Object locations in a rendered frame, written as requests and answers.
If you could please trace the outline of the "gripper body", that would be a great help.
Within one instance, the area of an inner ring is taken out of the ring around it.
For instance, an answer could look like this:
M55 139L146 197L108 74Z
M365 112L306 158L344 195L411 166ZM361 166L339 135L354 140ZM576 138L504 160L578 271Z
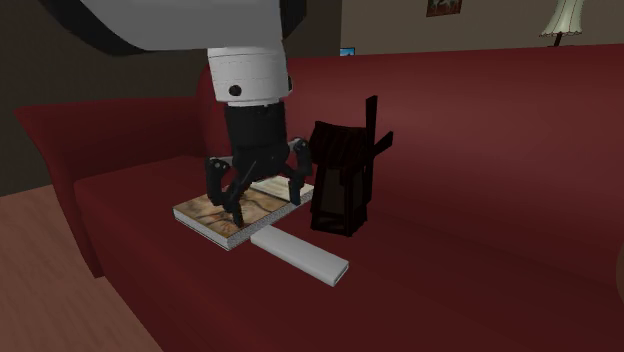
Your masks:
M260 180L277 175L290 153L284 103L226 106L224 113L238 176Z

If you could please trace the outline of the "table lamp with pale shade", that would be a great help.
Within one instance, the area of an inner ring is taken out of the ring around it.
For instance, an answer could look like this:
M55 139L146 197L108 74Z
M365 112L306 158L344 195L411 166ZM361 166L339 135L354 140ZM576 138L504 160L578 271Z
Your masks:
M584 2L585 0L557 0L553 15L540 37L554 37L553 47L558 47L563 37L580 35L583 32Z

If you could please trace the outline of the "white remote control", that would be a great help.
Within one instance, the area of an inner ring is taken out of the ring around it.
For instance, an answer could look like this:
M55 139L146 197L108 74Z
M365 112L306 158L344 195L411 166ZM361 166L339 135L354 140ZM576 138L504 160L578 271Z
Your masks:
M347 260L273 226L253 234L251 242L331 287L349 268Z

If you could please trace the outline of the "framed wall picture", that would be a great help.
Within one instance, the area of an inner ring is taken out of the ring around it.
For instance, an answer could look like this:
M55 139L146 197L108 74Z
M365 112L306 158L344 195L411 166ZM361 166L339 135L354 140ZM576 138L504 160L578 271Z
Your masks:
M463 0L428 0L426 16L436 17L459 14Z

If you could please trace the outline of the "brown cover book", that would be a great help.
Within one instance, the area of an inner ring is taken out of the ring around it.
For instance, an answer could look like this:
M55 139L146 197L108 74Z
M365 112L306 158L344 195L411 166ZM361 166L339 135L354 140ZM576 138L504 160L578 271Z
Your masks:
M274 176L253 182L240 198L243 226L238 227L233 215L222 206L215 206L201 195L172 208L176 220L211 240L225 250L231 250L254 233L272 225L297 208L290 202L289 179Z

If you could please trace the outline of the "red sofa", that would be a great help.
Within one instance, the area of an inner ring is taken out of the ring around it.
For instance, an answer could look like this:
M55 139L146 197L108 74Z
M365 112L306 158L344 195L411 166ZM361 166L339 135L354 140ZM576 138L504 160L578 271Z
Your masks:
M279 227L345 258L335 286L176 221L229 152L192 97L18 108L81 254L163 352L624 352L624 44L294 58L290 136L360 126L367 222Z

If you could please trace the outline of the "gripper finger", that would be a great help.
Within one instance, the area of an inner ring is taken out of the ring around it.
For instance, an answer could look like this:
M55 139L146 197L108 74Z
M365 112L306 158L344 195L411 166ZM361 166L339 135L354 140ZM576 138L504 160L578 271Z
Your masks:
M295 152L297 165L295 168L292 168L285 163L281 168L281 173L289 179L290 202L294 205L300 205L300 190L303 187L305 178L312 175L312 158L309 142L306 139L297 137L290 141L288 146L291 151Z
M237 227L244 225L240 198L252 182L256 162L245 165L238 171L226 190L222 189L222 178L226 172L234 167L233 156L207 157L205 159L206 194L213 205L222 206L233 217Z

